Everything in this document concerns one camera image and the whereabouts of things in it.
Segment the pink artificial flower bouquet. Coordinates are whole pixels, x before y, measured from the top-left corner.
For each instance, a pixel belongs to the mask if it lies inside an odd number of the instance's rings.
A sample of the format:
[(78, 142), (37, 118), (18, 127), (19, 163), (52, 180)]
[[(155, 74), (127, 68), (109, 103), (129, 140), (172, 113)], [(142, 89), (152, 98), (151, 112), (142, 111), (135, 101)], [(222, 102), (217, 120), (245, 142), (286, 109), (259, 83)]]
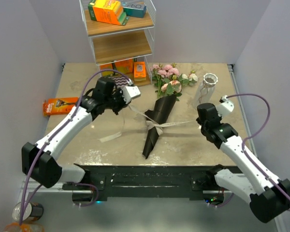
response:
[(176, 101), (182, 96), (183, 87), (192, 87), (197, 84), (198, 77), (194, 70), (188, 75), (180, 73), (176, 63), (172, 64), (153, 64), (151, 67), (152, 81), (157, 88), (155, 91), (157, 98), (174, 95)]

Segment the black wrapping paper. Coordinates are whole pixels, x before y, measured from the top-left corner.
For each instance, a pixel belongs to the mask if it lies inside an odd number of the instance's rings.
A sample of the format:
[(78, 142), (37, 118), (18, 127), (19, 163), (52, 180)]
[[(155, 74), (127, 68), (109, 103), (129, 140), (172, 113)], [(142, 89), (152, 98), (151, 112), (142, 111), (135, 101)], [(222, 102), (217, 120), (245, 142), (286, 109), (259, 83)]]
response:
[[(154, 120), (158, 124), (166, 123), (175, 102), (176, 102), (175, 95), (161, 97), (156, 100), (153, 110), (147, 110), (145, 112), (145, 115)], [(158, 138), (159, 134), (155, 127), (148, 130), (145, 145), (142, 152), (142, 155), (145, 157), (145, 159), (148, 158), (148, 156), (154, 149)]]

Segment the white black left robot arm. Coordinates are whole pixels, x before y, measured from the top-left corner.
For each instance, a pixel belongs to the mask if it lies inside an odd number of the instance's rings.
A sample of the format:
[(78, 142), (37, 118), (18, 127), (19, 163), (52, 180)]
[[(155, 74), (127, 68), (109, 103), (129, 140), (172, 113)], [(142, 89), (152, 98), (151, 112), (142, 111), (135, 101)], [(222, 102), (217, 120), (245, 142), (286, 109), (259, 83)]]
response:
[(134, 88), (131, 79), (118, 86), (113, 78), (101, 77), (94, 88), (82, 91), (81, 97), (67, 116), (44, 138), (34, 144), (27, 142), (21, 149), (22, 172), (46, 188), (57, 182), (73, 182), (79, 189), (87, 189), (90, 177), (78, 165), (63, 168), (57, 163), (68, 143), (106, 109), (115, 114), (132, 100), (129, 90)]

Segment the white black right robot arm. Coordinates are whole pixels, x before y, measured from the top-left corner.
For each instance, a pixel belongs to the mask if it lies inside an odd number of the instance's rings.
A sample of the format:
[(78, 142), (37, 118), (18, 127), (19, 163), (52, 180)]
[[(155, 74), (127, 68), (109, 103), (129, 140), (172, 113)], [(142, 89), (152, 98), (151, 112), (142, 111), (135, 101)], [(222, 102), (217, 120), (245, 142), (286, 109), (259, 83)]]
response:
[(216, 166), (206, 177), (209, 189), (230, 190), (246, 203), (261, 222), (267, 223), (290, 209), (290, 181), (281, 180), (267, 169), (246, 147), (238, 132), (221, 120), (230, 114), (234, 104), (227, 100), (218, 106), (203, 103), (197, 106), (197, 122), (207, 141), (226, 154), (245, 175), (241, 179), (223, 166)]

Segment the cream printed ribbon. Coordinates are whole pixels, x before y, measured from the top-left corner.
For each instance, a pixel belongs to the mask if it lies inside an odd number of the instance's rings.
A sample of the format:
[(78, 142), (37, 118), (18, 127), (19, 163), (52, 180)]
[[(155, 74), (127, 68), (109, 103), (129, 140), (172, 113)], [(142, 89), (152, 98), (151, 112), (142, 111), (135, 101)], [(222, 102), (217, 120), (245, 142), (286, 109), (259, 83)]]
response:
[[(163, 134), (163, 128), (167, 128), (167, 127), (173, 127), (173, 126), (179, 126), (182, 124), (187, 124), (187, 123), (191, 123), (194, 122), (194, 120), (190, 120), (190, 121), (179, 121), (179, 122), (166, 122), (166, 123), (161, 123), (159, 124), (158, 122), (154, 121), (152, 118), (148, 117), (145, 113), (142, 113), (141, 111), (139, 111), (136, 107), (134, 107), (133, 105), (129, 105), (128, 108), (135, 112), (136, 114), (139, 114), (141, 116), (144, 116), (146, 118), (146, 126), (147, 126), (147, 130), (150, 129), (156, 129), (158, 135), (162, 135)], [(105, 143), (111, 140), (114, 140), (118, 137), (120, 137), (122, 135), (122, 132), (124, 130), (124, 126), (125, 126), (125, 118), (123, 117), (123, 126), (121, 128), (121, 130), (115, 134), (111, 134), (102, 138), (99, 138), (98, 140), (101, 143)]]

